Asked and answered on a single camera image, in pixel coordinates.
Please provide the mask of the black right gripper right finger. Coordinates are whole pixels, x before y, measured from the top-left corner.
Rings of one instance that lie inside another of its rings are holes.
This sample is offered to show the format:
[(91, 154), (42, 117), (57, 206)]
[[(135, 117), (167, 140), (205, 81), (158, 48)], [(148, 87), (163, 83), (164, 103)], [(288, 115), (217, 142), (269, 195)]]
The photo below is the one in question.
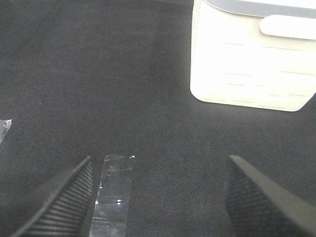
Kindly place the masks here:
[(314, 237), (316, 208), (239, 156), (225, 165), (225, 206), (237, 237)]

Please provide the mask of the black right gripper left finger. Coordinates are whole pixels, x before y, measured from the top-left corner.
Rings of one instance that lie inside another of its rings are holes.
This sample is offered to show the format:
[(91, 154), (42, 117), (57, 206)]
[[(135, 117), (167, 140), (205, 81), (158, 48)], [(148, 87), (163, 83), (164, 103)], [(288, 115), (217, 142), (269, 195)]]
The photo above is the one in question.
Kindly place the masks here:
[(91, 158), (72, 163), (0, 211), (2, 237), (76, 237), (93, 189)]

